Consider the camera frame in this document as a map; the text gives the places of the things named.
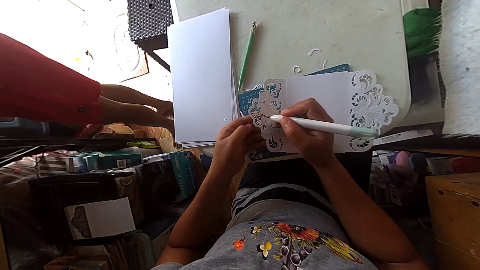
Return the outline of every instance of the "white pen-shaped tool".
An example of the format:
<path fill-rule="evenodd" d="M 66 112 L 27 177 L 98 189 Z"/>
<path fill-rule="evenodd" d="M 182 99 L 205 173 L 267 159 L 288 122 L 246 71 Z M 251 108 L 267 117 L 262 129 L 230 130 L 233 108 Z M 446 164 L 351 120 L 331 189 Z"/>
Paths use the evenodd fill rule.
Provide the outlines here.
<path fill-rule="evenodd" d="M 280 119 L 282 119 L 283 117 L 281 115 L 266 116 L 263 114 L 262 116 L 270 118 L 272 121 L 277 123 L 280 123 Z M 298 118 L 298 117 L 290 117 L 290 119 L 296 122 L 299 126 L 309 128 L 309 129 L 331 132 L 331 133 L 336 133 L 340 135 L 347 135 L 347 136 L 362 138 L 366 140 L 373 140 L 376 137 L 378 137 L 377 131 L 370 128 L 354 127 L 349 125 L 342 125 L 342 124 L 305 119 L 305 118 Z"/>

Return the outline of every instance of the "floral embroidery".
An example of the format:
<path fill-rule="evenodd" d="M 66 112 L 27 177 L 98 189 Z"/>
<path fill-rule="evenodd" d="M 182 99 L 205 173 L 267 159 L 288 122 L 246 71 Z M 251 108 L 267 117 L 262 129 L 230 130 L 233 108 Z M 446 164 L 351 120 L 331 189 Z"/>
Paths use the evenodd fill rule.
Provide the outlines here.
<path fill-rule="evenodd" d="M 328 248 L 344 260 L 351 260 L 359 264 L 363 263 L 351 247 L 329 233 L 287 223 L 273 222 L 253 226 L 250 233 L 255 235 L 255 240 L 257 234 L 265 227 L 270 233 L 275 234 L 275 242 L 273 244 L 280 245 L 278 255 L 273 255 L 273 257 L 282 261 L 282 270 L 300 270 L 301 263 L 308 255 L 314 249 L 318 250 L 322 246 Z M 267 241 L 265 244 L 258 245 L 257 251 L 261 252 L 262 258 L 266 260 L 268 250 L 271 248 L 272 243 Z"/>
<path fill-rule="evenodd" d="M 244 248 L 243 246 L 244 243 L 245 243 L 245 237 L 242 237 L 241 239 L 235 240 L 235 242 L 233 242 L 233 245 L 235 246 L 235 249 L 241 250 Z"/>
<path fill-rule="evenodd" d="M 255 241 L 257 241 L 257 233 L 259 233 L 261 231 L 262 231 L 261 226 L 260 227 L 257 227 L 257 226 L 252 227 L 252 231 L 250 233 L 255 235 Z"/>
<path fill-rule="evenodd" d="M 262 253 L 262 257 L 264 258 L 264 260 L 267 259 L 268 251 L 270 249 L 272 249 L 272 243 L 270 243 L 268 241 L 265 243 L 265 245 L 260 244 L 260 245 L 257 246 L 257 251 Z"/>
<path fill-rule="evenodd" d="M 259 227 L 257 227 L 257 226 L 253 226 L 253 227 L 252 227 L 252 232 L 251 232 L 251 234 L 259 233 L 259 232 L 261 232 L 261 231 L 262 231 L 262 228 L 259 228 Z"/>

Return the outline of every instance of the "white table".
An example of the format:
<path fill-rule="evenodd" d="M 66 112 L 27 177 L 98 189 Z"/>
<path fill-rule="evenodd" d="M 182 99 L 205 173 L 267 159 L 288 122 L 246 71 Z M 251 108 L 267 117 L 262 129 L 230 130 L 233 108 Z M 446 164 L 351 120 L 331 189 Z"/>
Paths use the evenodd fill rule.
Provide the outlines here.
<path fill-rule="evenodd" d="M 258 28 L 242 88 L 268 78 L 299 75 L 349 63 L 352 71 L 377 74 L 384 94 L 392 96 L 398 115 L 382 132 L 393 128 L 410 107 L 410 83 L 400 0 L 171 0 L 180 21 L 223 7 L 230 9 L 230 38 L 237 81 L 250 28 Z M 308 52 L 318 48 L 312 56 Z"/>

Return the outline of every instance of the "white lace paper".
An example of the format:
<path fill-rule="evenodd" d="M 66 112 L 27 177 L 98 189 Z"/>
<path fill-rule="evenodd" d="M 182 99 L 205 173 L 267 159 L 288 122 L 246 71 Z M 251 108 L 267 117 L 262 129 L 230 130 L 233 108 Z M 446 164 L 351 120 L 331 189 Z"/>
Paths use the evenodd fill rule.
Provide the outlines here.
<path fill-rule="evenodd" d="M 355 127 L 372 128 L 380 132 L 384 125 L 389 125 L 392 118 L 398 114 L 398 106 L 393 98 L 383 95 L 383 87 L 377 84 L 375 73 L 371 71 L 350 72 L 348 84 L 351 102 L 349 113 L 350 125 Z M 261 115 L 272 116 L 280 114 L 286 104 L 285 79 L 268 79 L 264 82 L 264 89 L 259 98 L 252 102 L 249 114 L 253 124 L 261 129 L 261 135 L 266 139 L 266 145 L 271 152 L 298 153 L 298 150 L 289 142 L 281 126 Z M 345 151 L 367 151 L 372 147 L 371 141 L 353 138 L 345 140 L 348 145 Z"/>

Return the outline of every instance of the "button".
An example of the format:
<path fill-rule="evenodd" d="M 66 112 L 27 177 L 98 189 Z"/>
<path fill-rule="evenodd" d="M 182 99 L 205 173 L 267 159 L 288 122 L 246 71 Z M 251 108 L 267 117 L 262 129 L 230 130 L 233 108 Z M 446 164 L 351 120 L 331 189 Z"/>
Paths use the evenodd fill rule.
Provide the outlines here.
<path fill-rule="evenodd" d="M 78 111 L 79 112 L 88 112 L 88 107 L 81 106 L 81 107 L 78 108 Z"/>

